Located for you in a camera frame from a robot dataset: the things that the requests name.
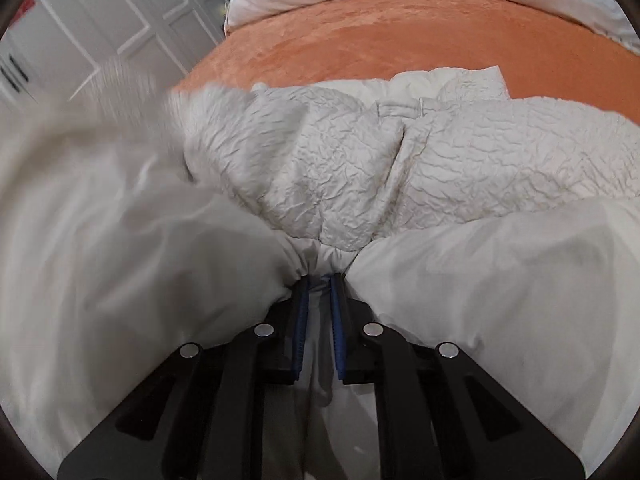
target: orange blanket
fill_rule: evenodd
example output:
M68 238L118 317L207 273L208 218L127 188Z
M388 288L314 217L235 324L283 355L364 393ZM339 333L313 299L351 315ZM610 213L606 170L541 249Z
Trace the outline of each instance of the orange blanket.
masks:
M498 65L513 98L550 96L640 123L640 57L505 0L332 0L240 28L180 84L250 88Z

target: door handle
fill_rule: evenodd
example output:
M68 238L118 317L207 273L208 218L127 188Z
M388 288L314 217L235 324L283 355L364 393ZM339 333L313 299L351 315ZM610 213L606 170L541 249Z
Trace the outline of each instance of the door handle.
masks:
M11 77L9 77L4 67L0 66L0 73L2 73L4 78L9 82L9 85L11 85L11 88L13 88L19 94L21 92L20 87L15 83L13 79L11 79Z
M11 61L11 64L18 71L18 74L20 74L22 76L22 79L24 79L24 82L28 83L29 82L29 77L26 75L25 71L22 69L22 67L14 59L14 56L12 56L11 54L9 54L9 61Z

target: red sticker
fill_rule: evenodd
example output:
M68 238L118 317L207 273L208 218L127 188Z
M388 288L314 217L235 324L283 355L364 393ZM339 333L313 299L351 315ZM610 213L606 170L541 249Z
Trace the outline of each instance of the red sticker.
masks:
M11 27L15 22L17 22L21 17L23 17L29 9L32 9L36 6L36 0L24 0L20 4L20 8L18 12L15 13L15 16L12 17L11 22L9 23L9 27Z

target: white wardrobe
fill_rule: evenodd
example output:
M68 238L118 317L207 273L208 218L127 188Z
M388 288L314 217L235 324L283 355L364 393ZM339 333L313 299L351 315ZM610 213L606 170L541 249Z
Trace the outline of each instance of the white wardrobe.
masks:
M0 111L72 97L111 57L169 88L222 41L228 0L33 0L0 40Z

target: silver screw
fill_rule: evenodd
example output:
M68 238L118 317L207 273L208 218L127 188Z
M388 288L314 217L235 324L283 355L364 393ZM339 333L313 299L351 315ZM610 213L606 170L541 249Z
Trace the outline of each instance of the silver screw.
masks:
M379 335L382 335L382 333L385 331L384 327L378 323L367 323L363 328L362 331L372 337L377 337Z
M187 343L180 347L180 355L185 359L196 357L199 351L200 349L198 348L198 345L194 345L193 343Z
M273 334L273 326L269 323L262 323L254 328L254 334L258 337L268 337Z
M453 343L442 343L438 347L438 352L442 357L446 357L447 359L453 359L457 357L460 353L460 349L454 345Z

